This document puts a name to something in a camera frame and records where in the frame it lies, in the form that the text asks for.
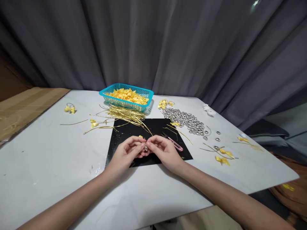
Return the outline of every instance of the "curtain fold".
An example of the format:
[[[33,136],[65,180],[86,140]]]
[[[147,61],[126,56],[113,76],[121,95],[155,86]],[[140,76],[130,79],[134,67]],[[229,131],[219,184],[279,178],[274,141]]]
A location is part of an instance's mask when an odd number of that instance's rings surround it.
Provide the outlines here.
[[[0,0],[0,44],[36,86],[195,96],[241,129],[307,85],[302,0]]]

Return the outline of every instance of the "person's left hand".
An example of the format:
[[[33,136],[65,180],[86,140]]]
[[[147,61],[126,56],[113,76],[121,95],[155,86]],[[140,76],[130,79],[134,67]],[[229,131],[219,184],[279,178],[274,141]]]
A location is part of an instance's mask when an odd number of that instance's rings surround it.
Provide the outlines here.
[[[106,170],[116,177],[121,177],[129,168],[132,161],[144,151],[146,140],[131,136],[119,144]]]

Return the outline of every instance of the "small scissors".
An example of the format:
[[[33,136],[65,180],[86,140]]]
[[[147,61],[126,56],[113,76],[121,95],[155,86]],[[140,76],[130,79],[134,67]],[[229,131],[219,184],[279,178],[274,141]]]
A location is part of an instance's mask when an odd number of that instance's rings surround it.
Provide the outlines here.
[[[179,152],[182,152],[183,151],[183,148],[178,145],[176,142],[174,142],[169,136],[167,136],[164,132],[162,132],[161,134],[162,137],[166,138],[166,139],[170,139],[171,142],[173,143],[173,145],[175,146],[176,149],[178,149]]]

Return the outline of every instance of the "white table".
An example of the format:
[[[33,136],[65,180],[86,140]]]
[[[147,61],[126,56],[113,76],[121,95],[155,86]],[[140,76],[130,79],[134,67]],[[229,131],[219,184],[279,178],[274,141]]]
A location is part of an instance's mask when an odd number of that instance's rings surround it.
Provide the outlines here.
[[[181,135],[193,157],[188,163],[246,194],[298,178],[266,150],[256,151],[248,145],[232,143],[238,141],[238,134],[242,132],[219,114],[214,118],[208,116],[203,111],[203,102],[197,98],[154,95],[148,118],[163,118],[157,105],[165,98],[176,103],[173,108],[195,115],[212,129],[206,144],[225,146],[239,158],[230,161],[230,167],[221,166],[215,160],[217,154],[199,149],[207,149],[202,136],[190,134],[185,126],[180,131],[194,144]],[[75,105],[76,114],[64,113],[68,102]],[[89,121],[59,125],[87,118],[99,120],[89,116],[102,110],[99,104],[104,104],[104,99],[98,92],[73,90],[2,147],[2,229],[17,228],[104,170],[112,129],[96,129],[83,135],[90,129]],[[221,139],[220,143],[215,141],[216,137]],[[210,201],[162,165],[141,166],[130,168],[121,184],[91,207],[74,226],[76,229],[138,229],[209,206],[212,206]]]

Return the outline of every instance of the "blue plastic basket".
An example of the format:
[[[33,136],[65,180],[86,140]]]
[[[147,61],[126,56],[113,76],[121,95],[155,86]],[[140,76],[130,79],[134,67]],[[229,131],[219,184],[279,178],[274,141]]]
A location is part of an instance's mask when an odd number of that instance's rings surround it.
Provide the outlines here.
[[[141,96],[144,96],[146,98],[148,98],[148,102],[146,105],[140,105],[140,104],[136,104],[133,102],[128,102],[122,99],[118,99],[115,97],[111,97],[106,95],[106,93],[113,93],[113,90],[118,90],[118,89],[131,89],[132,91],[136,91],[137,94],[140,94]],[[101,90],[99,92],[99,94],[101,96],[103,96],[103,98],[105,99],[105,101],[107,103],[113,104],[113,105],[117,105],[117,106],[121,106],[127,109],[136,109],[140,112],[144,112],[146,107],[149,106],[151,99],[153,98],[153,94],[154,92],[148,89],[144,89],[144,88],[139,88],[139,87],[135,87],[135,86],[131,86],[131,85],[126,85],[126,84],[122,84],[122,83],[115,83],[113,85],[110,85],[109,87]]]

